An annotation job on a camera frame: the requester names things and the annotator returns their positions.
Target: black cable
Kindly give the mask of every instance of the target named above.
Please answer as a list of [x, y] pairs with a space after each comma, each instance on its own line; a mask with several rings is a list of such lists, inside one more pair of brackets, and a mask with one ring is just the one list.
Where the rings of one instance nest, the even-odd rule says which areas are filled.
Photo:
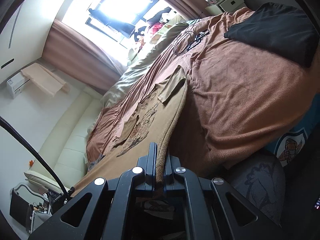
[[58, 178], [57, 174], [50, 168], [50, 166], [44, 161], [44, 159], [36, 152], [35, 149], [5, 120], [0, 116], [0, 126], [3, 127], [8, 133], [10, 133], [19, 143], [21, 143], [41, 164], [44, 168], [51, 174], [55, 181], [59, 184], [65, 198], [69, 201], [71, 198], [67, 193], [61, 180]]
[[[199, 22], [198, 20], [200, 20], [201, 15], [202, 15], [202, 12], [199, 14], [198, 18], [193, 23], [190, 29], [192, 29], [195, 26], [195, 24]], [[190, 36], [190, 41], [181, 52], [176, 52], [177, 46], [179, 45], [180, 41], [185, 37], [185, 35]], [[174, 53], [174, 55], [180, 56], [184, 54], [187, 51], [187, 49], [190, 47], [190, 45], [194, 42], [195, 37], [196, 37], [196, 34], [193, 31], [184, 31], [183, 35], [179, 39], [177, 39], [176, 43], [173, 46], [172, 52]]]

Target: brown blanket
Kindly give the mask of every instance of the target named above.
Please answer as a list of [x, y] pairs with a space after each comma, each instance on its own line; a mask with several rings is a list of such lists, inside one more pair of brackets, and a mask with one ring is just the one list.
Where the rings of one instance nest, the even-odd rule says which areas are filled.
[[[193, 31], [208, 29], [210, 34], [181, 56], [172, 52], [174, 41], [123, 100], [103, 109], [87, 144], [88, 160], [96, 160], [100, 153], [108, 155], [138, 103], [178, 65], [186, 74], [188, 93], [169, 150], [198, 175], [210, 174], [217, 164], [229, 168], [293, 127], [317, 92], [319, 51], [313, 65], [303, 69], [276, 54], [223, 37], [228, 27], [252, 13], [242, 8], [201, 20]], [[188, 39], [185, 35], [178, 49]], [[103, 165], [109, 168], [108, 162]], [[75, 188], [83, 186], [78, 183]]]

